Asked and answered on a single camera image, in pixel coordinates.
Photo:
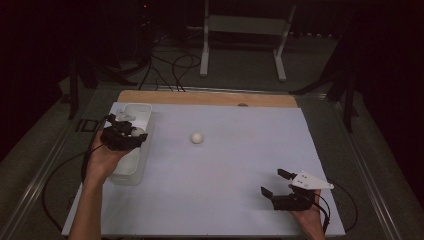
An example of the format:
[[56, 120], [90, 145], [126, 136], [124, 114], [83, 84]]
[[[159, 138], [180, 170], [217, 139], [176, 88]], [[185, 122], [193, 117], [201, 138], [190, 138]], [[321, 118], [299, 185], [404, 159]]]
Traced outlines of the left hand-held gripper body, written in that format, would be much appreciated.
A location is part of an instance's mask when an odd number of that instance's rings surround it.
[[112, 151], [129, 151], [137, 148], [135, 138], [131, 136], [131, 129], [128, 121], [117, 121], [114, 114], [105, 117], [108, 127], [103, 129], [100, 140]]

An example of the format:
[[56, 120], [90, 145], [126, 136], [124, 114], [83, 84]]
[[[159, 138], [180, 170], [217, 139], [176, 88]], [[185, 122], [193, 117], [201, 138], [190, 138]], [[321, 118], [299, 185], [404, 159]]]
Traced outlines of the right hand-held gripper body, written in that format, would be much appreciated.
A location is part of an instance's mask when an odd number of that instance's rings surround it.
[[314, 191], [333, 189], [334, 185], [321, 180], [307, 172], [295, 173], [296, 177], [291, 180], [292, 192], [288, 195], [273, 195], [271, 203], [275, 210], [303, 211], [308, 210], [314, 203]]

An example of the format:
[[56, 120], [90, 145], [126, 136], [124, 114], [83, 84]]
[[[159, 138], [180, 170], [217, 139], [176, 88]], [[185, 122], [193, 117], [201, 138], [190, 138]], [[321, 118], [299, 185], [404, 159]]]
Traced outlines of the white plastic bin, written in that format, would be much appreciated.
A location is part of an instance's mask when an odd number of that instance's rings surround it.
[[128, 121], [133, 127], [141, 128], [148, 134], [140, 147], [135, 148], [119, 161], [117, 168], [109, 177], [110, 181], [117, 185], [138, 185], [142, 180], [154, 129], [152, 106], [145, 103], [115, 102], [110, 112], [115, 115], [118, 122]]

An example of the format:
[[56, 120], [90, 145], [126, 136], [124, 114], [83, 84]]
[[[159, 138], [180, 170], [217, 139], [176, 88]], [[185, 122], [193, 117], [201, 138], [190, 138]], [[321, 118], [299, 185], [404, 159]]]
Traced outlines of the person's left hand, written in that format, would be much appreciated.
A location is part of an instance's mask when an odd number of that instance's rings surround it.
[[90, 147], [85, 185], [102, 185], [117, 168], [119, 161], [128, 151], [112, 151], [101, 141], [102, 131], [96, 133]]

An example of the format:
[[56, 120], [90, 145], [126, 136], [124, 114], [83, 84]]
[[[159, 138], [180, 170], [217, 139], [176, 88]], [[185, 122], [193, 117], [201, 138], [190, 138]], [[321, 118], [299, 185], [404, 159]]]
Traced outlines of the person's right hand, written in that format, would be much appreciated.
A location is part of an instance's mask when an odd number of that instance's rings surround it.
[[320, 193], [320, 190], [314, 191], [315, 204], [308, 210], [290, 212], [308, 240], [326, 240], [318, 208]]

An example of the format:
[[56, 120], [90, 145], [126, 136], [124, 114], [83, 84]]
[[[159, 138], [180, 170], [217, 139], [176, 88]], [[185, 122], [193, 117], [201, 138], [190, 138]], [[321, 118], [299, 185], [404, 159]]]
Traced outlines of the pale blue table sheet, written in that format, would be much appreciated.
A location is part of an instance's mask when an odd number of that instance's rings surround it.
[[[299, 228], [274, 210], [265, 187], [287, 195], [278, 169], [324, 178], [299, 108], [155, 104], [140, 184], [107, 182], [108, 237], [285, 237]], [[193, 133], [204, 140], [193, 144]]]

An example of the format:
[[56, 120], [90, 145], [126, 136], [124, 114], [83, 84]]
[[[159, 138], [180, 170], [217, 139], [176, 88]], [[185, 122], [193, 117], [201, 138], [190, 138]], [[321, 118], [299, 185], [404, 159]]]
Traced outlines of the black tripod stand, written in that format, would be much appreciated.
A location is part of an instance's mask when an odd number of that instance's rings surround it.
[[82, 81], [84, 86], [89, 89], [96, 88], [98, 85], [98, 80], [95, 75], [96, 71], [118, 84], [135, 86], [135, 83], [124, 79], [118, 73], [113, 72], [90, 57], [84, 55], [74, 56], [69, 64], [69, 93], [65, 94], [63, 97], [63, 100], [70, 105], [69, 120], [76, 116], [79, 109], [79, 81]]
[[344, 97], [343, 124], [352, 132], [353, 98], [355, 76], [353, 73], [353, 53], [355, 40], [347, 33], [343, 34], [334, 48], [318, 80], [300, 89], [290, 91], [292, 95], [304, 95], [327, 83], [331, 84], [326, 93], [329, 102], [337, 102]]

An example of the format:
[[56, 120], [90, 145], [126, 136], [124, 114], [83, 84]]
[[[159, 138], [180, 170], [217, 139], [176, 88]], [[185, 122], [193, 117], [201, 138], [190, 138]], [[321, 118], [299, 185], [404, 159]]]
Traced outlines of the wooden table board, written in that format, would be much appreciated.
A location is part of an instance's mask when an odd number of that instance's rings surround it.
[[124, 90], [118, 102], [297, 108], [290, 95]]

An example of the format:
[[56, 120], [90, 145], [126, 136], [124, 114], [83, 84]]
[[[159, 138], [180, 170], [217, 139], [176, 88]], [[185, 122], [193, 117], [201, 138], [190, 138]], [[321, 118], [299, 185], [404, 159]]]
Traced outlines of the white metal stand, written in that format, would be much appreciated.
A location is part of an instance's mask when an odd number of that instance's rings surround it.
[[285, 82], [287, 80], [282, 60], [282, 52], [288, 39], [297, 9], [295, 4], [290, 5], [288, 15], [284, 19], [211, 15], [209, 13], [210, 0], [204, 0], [204, 4], [203, 49], [200, 62], [201, 77], [206, 77], [208, 75], [210, 53], [209, 33], [227, 32], [279, 36], [280, 44], [273, 50], [273, 58], [279, 81]]

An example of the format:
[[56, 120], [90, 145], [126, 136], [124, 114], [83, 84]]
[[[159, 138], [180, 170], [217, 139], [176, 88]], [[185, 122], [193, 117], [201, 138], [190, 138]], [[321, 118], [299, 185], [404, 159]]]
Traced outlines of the metal floor rail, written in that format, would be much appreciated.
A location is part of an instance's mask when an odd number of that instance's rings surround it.
[[389, 211], [388, 205], [375, 182], [375, 178], [366, 163], [365, 157], [360, 150], [354, 134], [350, 133], [344, 125], [342, 119], [343, 109], [341, 105], [339, 103], [331, 103], [330, 107], [343, 134], [345, 135], [345, 138], [347, 139], [351, 151], [353, 152], [353, 162], [361, 177], [361, 181], [387, 240], [404, 240], [392, 214]]
[[79, 91], [79, 109], [71, 120], [67, 104], [54, 104], [0, 164], [0, 240], [15, 240], [94, 94], [93, 89]]

